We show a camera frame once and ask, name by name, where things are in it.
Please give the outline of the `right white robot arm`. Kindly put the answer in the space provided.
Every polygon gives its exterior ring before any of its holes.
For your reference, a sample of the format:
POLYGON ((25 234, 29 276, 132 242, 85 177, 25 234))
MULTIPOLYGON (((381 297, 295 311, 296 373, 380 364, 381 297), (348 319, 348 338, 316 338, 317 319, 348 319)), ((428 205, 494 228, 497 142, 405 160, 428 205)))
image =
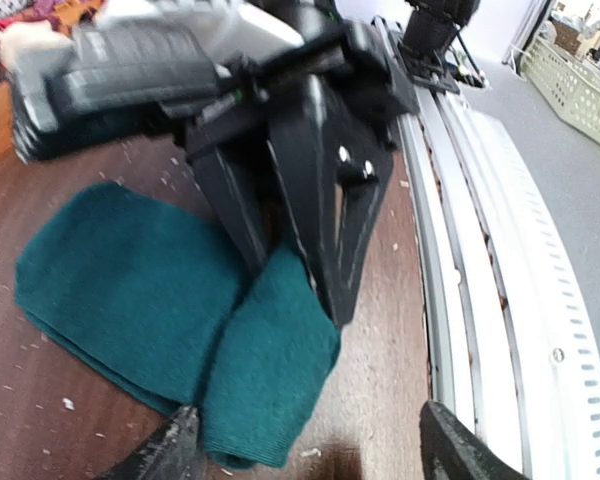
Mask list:
POLYGON ((342 19, 331 1, 257 1, 302 42, 267 60, 237 56, 226 109, 177 110, 175 142, 249 268, 270 236, 261 208, 283 207, 315 293, 337 326, 354 315, 366 251, 401 147, 398 119, 420 87, 456 92, 444 56, 474 1, 416 1, 401 34, 342 19))

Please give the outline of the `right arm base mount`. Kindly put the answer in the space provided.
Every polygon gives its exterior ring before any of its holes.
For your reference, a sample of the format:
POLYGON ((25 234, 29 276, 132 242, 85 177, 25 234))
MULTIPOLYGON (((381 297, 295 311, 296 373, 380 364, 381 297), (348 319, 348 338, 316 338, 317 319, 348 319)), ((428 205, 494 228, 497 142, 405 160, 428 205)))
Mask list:
POLYGON ((477 89, 489 86, 475 62, 453 47, 444 53, 422 54, 399 43, 398 50, 412 81, 431 92, 459 94, 461 85, 477 89))

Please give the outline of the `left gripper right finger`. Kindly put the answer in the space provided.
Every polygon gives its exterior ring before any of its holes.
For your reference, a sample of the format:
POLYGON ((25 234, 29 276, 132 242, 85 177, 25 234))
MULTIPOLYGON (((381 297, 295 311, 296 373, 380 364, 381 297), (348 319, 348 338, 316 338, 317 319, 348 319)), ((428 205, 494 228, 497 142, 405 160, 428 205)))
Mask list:
POLYGON ((424 478, 526 480, 500 460, 442 403, 427 401, 420 411, 424 478))

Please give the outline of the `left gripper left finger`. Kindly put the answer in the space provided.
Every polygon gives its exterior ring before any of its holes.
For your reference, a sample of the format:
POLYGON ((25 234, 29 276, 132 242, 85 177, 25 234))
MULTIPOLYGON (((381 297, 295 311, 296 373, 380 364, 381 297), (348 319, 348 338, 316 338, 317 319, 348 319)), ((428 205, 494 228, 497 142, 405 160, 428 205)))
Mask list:
POLYGON ((105 480, 194 480, 205 477, 200 421, 192 405, 180 407, 122 461, 97 475, 105 480))

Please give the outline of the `dark green patterned sock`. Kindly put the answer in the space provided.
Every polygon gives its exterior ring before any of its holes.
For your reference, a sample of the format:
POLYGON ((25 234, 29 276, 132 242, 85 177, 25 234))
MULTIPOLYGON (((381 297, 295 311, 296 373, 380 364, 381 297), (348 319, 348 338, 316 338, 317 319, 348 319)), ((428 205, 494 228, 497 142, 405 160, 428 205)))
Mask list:
POLYGON ((165 415, 196 407, 229 469, 286 465, 340 352, 291 247, 252 275, 221 227, 115 183, 66 204, 15 280, 27 319, 105 378, 165 415))

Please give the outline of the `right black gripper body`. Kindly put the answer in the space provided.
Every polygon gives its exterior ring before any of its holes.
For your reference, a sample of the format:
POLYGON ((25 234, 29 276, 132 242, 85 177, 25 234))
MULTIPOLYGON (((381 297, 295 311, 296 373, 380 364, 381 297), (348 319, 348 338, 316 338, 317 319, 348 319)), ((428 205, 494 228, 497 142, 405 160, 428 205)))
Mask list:
POLYGON ((300 97, 300 83, 321 80, 374 130, 419 111, 409 75, 369 25, 347 22, 264 61, 235 60, 219 91, 205 99, 162 102, 174 143, 193 160, 267 121, 277 103, 300 97))

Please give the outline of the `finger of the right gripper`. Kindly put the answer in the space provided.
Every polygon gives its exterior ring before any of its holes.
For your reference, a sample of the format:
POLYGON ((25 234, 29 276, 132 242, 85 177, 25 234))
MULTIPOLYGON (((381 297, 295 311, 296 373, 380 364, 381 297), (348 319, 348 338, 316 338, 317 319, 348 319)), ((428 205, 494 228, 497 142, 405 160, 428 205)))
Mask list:
POLYGON ((249 272, 259 274, 279 237, 280 205, 264 139, 243 135, 218 145, 190 148, 187 161, 249 272))
POLYGON ((324 310, 350 323, 393 155, 321 80, 274 106, 269 150, 296 245, 324 310))

